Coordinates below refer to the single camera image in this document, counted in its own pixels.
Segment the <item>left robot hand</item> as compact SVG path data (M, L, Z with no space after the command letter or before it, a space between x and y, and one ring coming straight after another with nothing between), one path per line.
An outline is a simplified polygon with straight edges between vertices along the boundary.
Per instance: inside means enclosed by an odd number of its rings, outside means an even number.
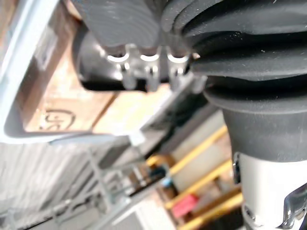
M125 45L205 77L230 137L248 230L307 227L307 3L304 0L75 0L113 58Z

